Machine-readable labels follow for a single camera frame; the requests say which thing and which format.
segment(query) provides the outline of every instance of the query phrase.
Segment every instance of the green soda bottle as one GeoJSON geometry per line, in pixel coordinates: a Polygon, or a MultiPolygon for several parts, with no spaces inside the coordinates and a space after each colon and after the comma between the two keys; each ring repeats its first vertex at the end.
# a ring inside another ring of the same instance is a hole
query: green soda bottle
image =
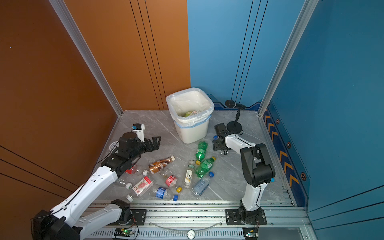
{"type": "Polygon", "coordinates": [[[214,161],[216,161],[215,157],[212,157],[210,159],[206,159],[202,161],[200,166],[195,170],[195,173],[198,178],[203,177],[207,172],[209,172],[213,166],[214,161]]]}
{"type": "Polygon", "coordinates": [[[205,158],[208,144],[204,141],[199,142],[199,146],[196,151],[196,165],[200,165],[201,160],[205,158]]]}

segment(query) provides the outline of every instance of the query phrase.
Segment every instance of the trash can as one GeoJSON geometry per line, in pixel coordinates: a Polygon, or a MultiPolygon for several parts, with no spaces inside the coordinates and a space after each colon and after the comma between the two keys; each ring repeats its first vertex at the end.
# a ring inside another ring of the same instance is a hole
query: trash can
{"type": "Polygon", "coordinates": [[[214,103],[200,88],[189,88],[167,96],[167,104],[176,131],[184,143],[195,142],[207,135],[214,103]],[[185,117],[187,112],[197,114],[185,117]]]}

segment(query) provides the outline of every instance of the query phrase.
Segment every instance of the black round base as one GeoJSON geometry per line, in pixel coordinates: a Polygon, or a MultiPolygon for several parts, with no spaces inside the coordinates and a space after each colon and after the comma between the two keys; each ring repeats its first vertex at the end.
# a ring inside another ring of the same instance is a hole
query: black round base
{"type": "Polygon", "coordinates": [[[243,127],[240,123],[232,121],[227,124],[227,130],[232,132],[233,134],[241,133],[243,127]]]}

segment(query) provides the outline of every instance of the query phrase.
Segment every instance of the yellow chevron stripe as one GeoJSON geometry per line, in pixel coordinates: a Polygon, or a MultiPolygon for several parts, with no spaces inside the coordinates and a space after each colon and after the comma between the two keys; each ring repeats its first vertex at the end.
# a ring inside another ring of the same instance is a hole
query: yellow chevron stripe
{"type": "Polygon", "coordinates": [[[274,135],[279,136],[279,135],[277,134],[277,132],[272,131],[272,142],[273,142],[273,136],[274,136],[274,135]]]}
{"type": "Polygon", "coordinates": [[[284,155],[284,156],[288,157],[288,156],[287,156],[287,154],[286,154],[285,152],[283,152],[283,151],[280,151],[280,162],[281,162],[281,156],[282,156],[282,155],[284,155]]]}
{"type": "Polygon", "coordinates": [[[292,188],[292,180],[294,180],[295,182],[297,182],[297,184],[300,184],[299,183],[299,180],[297,180],[297,178],[295,178],[294,176],[292,176],[291,174],[289,175],[289,186],[292,188]]]}
{"type": "Polygon", "coordinates": [[[274,127],[273,123],[268,123],[268,132],[271,132],[271,126],[274,127]]]}
{"type": "Polygon", "coordinates": [[[285,174],[287,173],[287,167],[289,167],[290,169],[293,170],[292,165],[291,165],[291,164],[288,164],[287,162],[285,162],[285,163],[284,163],[284,172],[285,172],[285,174]]]}
{"type": "Polygon", "coordinates": [[[268,115],[265,116],[265,125],[266,125],[266,119],[267,119],[267,118],[271,118],[271,116],[268,116],[268,115]]]}

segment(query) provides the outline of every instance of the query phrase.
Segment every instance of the gray marble surface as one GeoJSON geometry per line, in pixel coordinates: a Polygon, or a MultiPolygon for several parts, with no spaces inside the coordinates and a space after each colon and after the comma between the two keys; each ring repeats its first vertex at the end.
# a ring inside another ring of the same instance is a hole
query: gray marble surface
{"type": "MultiPolygon", "coordinates": [[[[208,134],[201,141],[208,143],[206,153],[207,157],[216,157],[212,172],[215,173],[212,183],[208,189],[198,199],[195,198],[189,189],[183,189],[179,194],[179,200],[199,201],[199,200],[229,200],[238,201],[244,196],[245,187],[247,185],[241,167],[240,155],[235,151],[229,150],[226,156],[221,156],[218,152],[213,151],[212,140],[215,135],[214,126],[218,123],[227,124],[233,121],[236,111],[214,111],[209,121],[208,134]]],[[[253,143],[264,142],[261,126],[258,124],[257,114],[254,111],[242,111],[239,122],[243,126],[244,134],[242,138],[253,143]]],[[[171,155],[175,156],[176,160],[169,164],[166,169],[172,171],[173,174],[184,176],[186,167],[190,160],[195,159],[195,153],[199,141],[185,144],[183,143],[175,129],[174,122],[169,114],[169,111],[125,111],[120,123],[115,128],[112,139],[108,143],[111,144],[122,136],[123,133],[131,131],[131,126],[134,123],[145,124],[144,137],[151,138],[152,136],[161,136],[160,149],[154,152],[144,153],[138,164],[147,166],[160,159],[167,158],[171,155]]],[[[149,178],[155,184],[166,186],[164,179],[161,179],[158,174],[153,174],[149,178]]],[[[140,176],[132,176],[132,184],[136,184],[141,179],[140,176]]],[[[97,200],[126,200],[128,190],[118,186],[116,183],[111,184],[97,200]]],[[[287,192],[284,189],[282,180],[276,176],[275,182],[268,184],[262,196],[262,203],[280,203],[290,202],[287,199],[287,192]]],[[[152,200],[150,195],[145,193],[139,200],[152,200]]]]}

